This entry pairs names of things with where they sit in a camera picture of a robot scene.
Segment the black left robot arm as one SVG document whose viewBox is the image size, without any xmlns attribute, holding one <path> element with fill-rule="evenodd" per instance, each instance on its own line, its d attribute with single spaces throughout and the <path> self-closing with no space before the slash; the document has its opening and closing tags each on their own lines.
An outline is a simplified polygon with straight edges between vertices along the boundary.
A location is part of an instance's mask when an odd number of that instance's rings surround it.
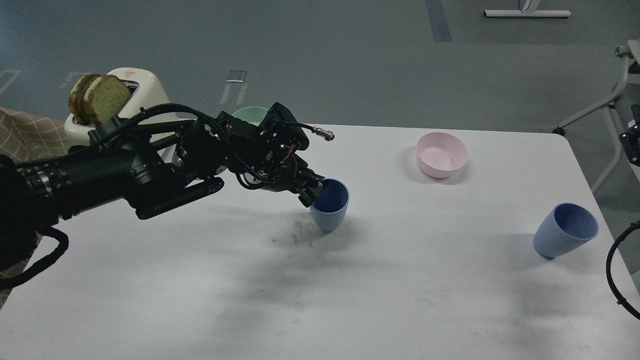
<svg viewBox="0 0 640 360">
<path fill-rule="evenodd" d="M 1 280 L 14 289 L 55 264 L 69 238 L 55 225 L 125 199 L 146 220 L 217 193 L 219 175 L 235 174 L 250 191 L 288 191 L 304 207 L 317 201 L 327 180 L 298 151 L 309 147 L 305 130 L 333 141 L 334 133 L 300 123 L 276 102 L 254 125 L 220 112 L 212 117 L 182 104 L 140 109 L 90 130 L 89 145 L 30 162 L 1 156 L 1 269 L 32 255 L 37 235 L 57 241 L 50 254 Z"/>
</svg>

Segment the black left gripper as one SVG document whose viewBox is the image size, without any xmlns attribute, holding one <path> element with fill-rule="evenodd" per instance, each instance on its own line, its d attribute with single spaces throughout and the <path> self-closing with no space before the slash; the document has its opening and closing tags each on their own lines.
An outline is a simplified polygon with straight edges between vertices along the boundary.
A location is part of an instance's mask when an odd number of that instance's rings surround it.
<svg viewBox="0 0 640 360">
<path fill-rule="evenodd" d="M 313 170 L 299 155 L 310 145 L 305 129 L 291 110 L 275 102 L 259 126 L 220 113 L 220 143 L 226 168 L 249 190 L 288 191 L 298 194 L 304 207 L 315 203 L 326 178 L 313 178 Z"/>
</svg>

